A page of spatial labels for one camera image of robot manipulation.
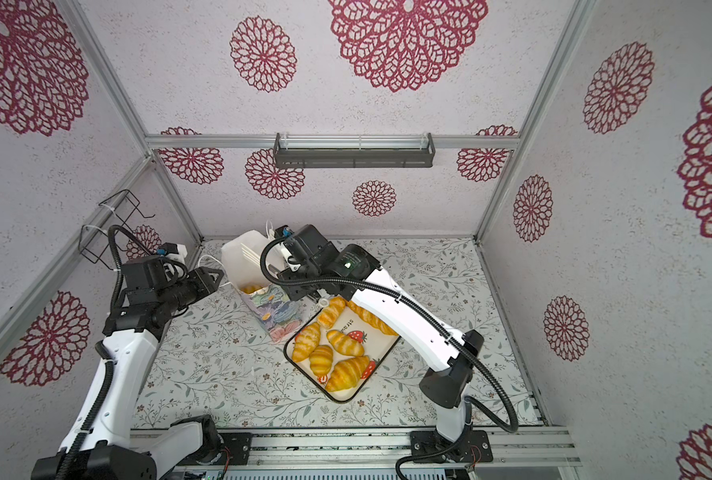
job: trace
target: wall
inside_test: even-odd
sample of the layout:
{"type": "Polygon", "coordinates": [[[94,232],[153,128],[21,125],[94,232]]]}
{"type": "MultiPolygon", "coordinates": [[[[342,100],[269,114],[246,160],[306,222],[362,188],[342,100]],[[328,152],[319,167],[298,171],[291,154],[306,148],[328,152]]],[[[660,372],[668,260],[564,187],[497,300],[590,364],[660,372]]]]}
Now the wall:
{"type": "MultiPolygon", "coordinates": [[[[0,2],[0,319],[141,154],[54,6],[16,6],[0,2]]],[[[187,238],[155,180],[133,190],[156,216],[132,226],[187,238]]],[[[0,475],[26,478],[66,434],[112,283],[82,260],[0,364],[0,475]]]]}
{"type": "MultiPolygon", "coordinates": [[[[195,254],[195,245],[151,173],[130,190],[140,199],[140,211],[155,216],[143,218],[135,212],[130,227],[149,248],[161,242],[183,243],[195,254]]],[[[123,235],[117,240],[128,250],[121,253],[122,260],[140,254],[123,235]]],[[[99,253],[104,243],[104,237],[97,236],[92,251],[99,253]]],[[[112,264],[110,252],[102,259],[112,264]]],[[[82,259],[0,364],[0,476],[28,478],[35,461],[54,455],[73,424],[97,369],[94,345],[103,338],[115,278],[101,263],[82,259]]]]}
{"type": "MultiPolygon", "coordinates": [[[[572,3],[83,2],[155,134],[516,134],[572,3]]],[[[478,226],[506,155],[442,150],[431,170],[304,174],[276,170],[268,150],[162,157],[210,236],[267,218],[455,236],[478,226]]]]}
{"type": "Polygon", "coordinates": [[[0,7],[0,318],[140,157],[54,7],[24,5],[0,7]]]}
{"type": "Polygon", "coordinates": [[[483,246],[588,476],[712,478],[712,2],[599,3],[483,246]]]}

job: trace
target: ceiling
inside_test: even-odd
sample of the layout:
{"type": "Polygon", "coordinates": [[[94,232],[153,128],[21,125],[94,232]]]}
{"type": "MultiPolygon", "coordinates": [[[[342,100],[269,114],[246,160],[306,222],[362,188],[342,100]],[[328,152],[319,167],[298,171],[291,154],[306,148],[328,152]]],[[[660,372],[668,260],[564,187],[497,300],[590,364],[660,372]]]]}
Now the ceiling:
{"type": "Polygon", "coordinates": [[[150,133],[475,134],[521,127],[572,3],[82,7],[150,133]]]}

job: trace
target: croissant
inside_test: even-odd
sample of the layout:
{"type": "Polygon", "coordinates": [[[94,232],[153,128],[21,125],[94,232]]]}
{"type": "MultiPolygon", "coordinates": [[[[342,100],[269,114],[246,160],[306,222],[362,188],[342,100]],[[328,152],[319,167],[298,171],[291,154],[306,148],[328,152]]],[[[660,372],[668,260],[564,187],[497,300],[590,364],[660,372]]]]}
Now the croissant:
{"type": "Polygon", "coordinates": [[[311,325],[303,328],[303,331],[294,338],[292,361],[299,362],[307,359],[313,349],[318,346],[320,340],[321,326],[318,322],[313,322],[311,325]]]}
{"type": "Polygon", "coordinates": [[[341,296],[335,296],[329,300],[329,306],[318,314],[316,320],[323,325],[323,328],[330,329],[343,310],[345,310],[345,299],[341,296]]]}
{"type": "Polygon", "coordinates": [[[390,328],[387,323],[381,321],[369,310],[361,308],[359,305],[356,305],[352,301],[348,302],[348,308],[355,312],[357,315],[359,315],[361,317],[361,320],[366,323],[369,323],[371,326],[378,329],[380,332],[385,333],[386,335],[398,335],[398,333],[396,333],[394,329],[390,328]]]}
{"type": "Polygon", "coordinates": [[[334,366],[332,375],[329,377],[329,382],[325,387],[327,392],[354,388],[368,365],[368,356],[355,356],[352,359],[340,360],[334,366]]]}
{"type": "Polygon", "coordinates": [[[332,347],[329,345],[319,345],[311,354],[311,370],[317,377],[322,377],[329,373],[332,368],[332,347]]]}
{"type": "Polygon", "coordinates": [[[329,340],[329,343],[332,344],[332,348],[334,348],[337,353],[348,356],[363,355],[363,345],[342,332],[338,332],[337,330],[328,331],[327,340],[329,340]]]}

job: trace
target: black cable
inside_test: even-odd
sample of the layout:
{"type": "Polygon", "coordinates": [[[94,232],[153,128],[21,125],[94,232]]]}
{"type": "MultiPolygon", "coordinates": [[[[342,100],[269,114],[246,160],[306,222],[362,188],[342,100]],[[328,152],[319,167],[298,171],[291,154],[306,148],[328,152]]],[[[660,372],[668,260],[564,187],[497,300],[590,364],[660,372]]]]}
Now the black cable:
{"type": "Polygon", "coordinates": [[[116,265],[116,284],[113,286],[113,294],[111,295],[111,308],[116,308],[116,302],[119,300],[119,294],[121,293],[121,287],[124,284],[124,276],[121,274],[121,256],[119,255],[119,247],[116,245],[116,233],[121,232],[126,235],[131,241],[140,247],[140,250],[148,255],[153,255],[153,252],[148,250],[145,246],[132,232],[127,230],[121,225],[111,225],[108,227],[108,247],[111,250],[111,256],[113,257],[113,264],[116,265]]]}
{"type": "Polygon", "coordinates": [[[430,452],[430,453],[423,453],[419,455],[410,455],[406,457],[401,457],[396,461],[396,474],[399,475],[399,478],[401,480],[408,480],[408,478],[401,473],[401,465],[407,463],[407,462],[416,462],[417,460],[426,460],[428,458],[435,458],[435,457],[440,457],[443,455],[446,455],[447,453],[451,452],[455,448],[459,447],[459,444],[463,442],[463,440],[466,440],[468,435],[470,435],[470,431],[473,429],[473,423],[471,422],[471,406],[470,402],[472,398],[470,396],[465,396],[464,400],[464,406],[465,406],[465,425],[463,426],[463,432],[459,434],[459,437],[457,437],[457,440],[452,442],[451,445],[449,445],[446,448],[443,448],[441,450],[438,450],[437,452],[430,452]]]}
{"type": "Polygon", "coordinates": [[[268,279],[268,281],[280,286],[304,286],[328,282],[344,283],[346,285],[353,285],[356,288],[360,289],[374,290],[375,292],[391,296],[397,301],[405,303],[409,308],[417,312],[425,321],[427,321],[431,326],[433,326],[433,328],[436,329],[436,331],[442,337],[444,337],[444,340],[447,341],[449,345],[457,349],[457,351],[459,351],[461,355],[463,355],[468,361],[470,361],[476,367],[476,369],[478,369],[484,375],[486,381],[489,382],[492,388],[495,389],[495,392],[497,392],[497,396],[500,398],[500,401],[503,402],[503,406],[505,408],[505,412],[508,414],[508,420],[510,421],[510,424],[505,423],[500,417],[497,417],[494,412],[486,408],[483,404],[481,406],[477,406],[482,412],[484,412],[484,415],[489,417],[489,419],[492,420],[492,422],[494,422],[496,426],[502,428],[508,433],[515,433],[519,429],[519,418],[515,415],[515,408],[513,408],[513,403],[510,401],[510,398],[508,398],[508,396],[505,394],[505,390],[502,388],[502,386],[500,386],[497,379],[495,379],[495,376],[492,375],[489,369],[487,369],[486,366],[481,363],[481,361],[476,358],[475,355],[473,355],[462,344],[460,344],[460,342],[458,342],[457,339],[455,339],[452,334],[449,333],[447,329],[443,327],[443,325],[441,325],[436,319],[434,319],[432,315],[426,312],[424,308],[422,308],[415,302],[412,302],[405,296],[402,296],[395,290],[391,290],[389,288],[386,288],[381,285],[376,285],[374,283],[362,282],[361,280],[352,280],[350,278],[342,278],[341,276],[319,276],[318,278],[311,278],[305,280],[280,280],[278,278],[275,278],[267,270],[266,259],[271,249],[283,241],[283,237],[273,240],[270,244],[265,246],[265,249],[263,249],[262,254],[260,255],[260,270],[262,271],[263,276],[268,279]]]}
{"type": "Polygon", "coordinates": [[[190,308],[189,305],[186,306],[186,307],[185,307],[185,310],[183,310],[182,312],[179,312],[177,315],[172,316],[172,319],[176,319],[176,318],[179,317],[179,316],[185,315],[185,314],[188,312],[188,308],[190,308]]]}
{"type": "MultiPolygon", "coordinates": [[[[102,341],[95,343],[95,350],[100,354],[100,358],[103,360],[112,360],[111,354],[106,350],[105,346],[102,345],[102,341]]],[[[106,400],[108,391],[111,388],[111,382],[113,381],[113,361],[103,362],[106,366],[106,376],[102,379],[102,386],[100,391],[97,393],[94,403],[92,403],[92,408],[90,408],[89,413],[86,414],[84,422],[81,424],[81,432],[79,432],[73,439],[66,456],[63,457],[63,463],[60,464],[60,468],[57,470],[57,475],[55,475],[55,480],[65,480],[70,466],[73,463],[74,458],[78,455],[81,446],[84,444],[84,439],[87,436],[87,432],[92,428],[92,423],[95,422],[97,413],[102,407],[102,403],[106,400]]]]}

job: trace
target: white wire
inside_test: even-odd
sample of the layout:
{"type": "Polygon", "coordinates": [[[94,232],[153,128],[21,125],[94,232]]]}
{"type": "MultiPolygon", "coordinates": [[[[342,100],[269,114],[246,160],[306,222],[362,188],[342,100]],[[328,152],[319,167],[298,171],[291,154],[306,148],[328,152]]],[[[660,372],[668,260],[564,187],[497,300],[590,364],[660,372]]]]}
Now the white wire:
{"type": "MultiPolygon", "coordinates": [[[[225,271],[225,267],[222,265],[222,262],[221,262],[220,260],[217,260],[217,259],[216,259],[214,256],[212,256],[212,255],[204,254],[204,255],[201,255],[200,257],[198,257],[198,262],[196,262],[196,268],[198,268],[199,266],[201,266],[201,261],[204,260],[206,257],[209,257],[209,258],[213,259],[213,260],[214,260],[215,262],[217,262],[220,266],[222,266],[222,271],[225,272],[225,278],[227,278],[227,271],[225,271]]],[[[230,282],[225,282],[225,283],[223,283],[222,285],[220,285],[218,288],[222,288],[223,286],[230,285],[230,284],[231,284],[230,282]]]]}

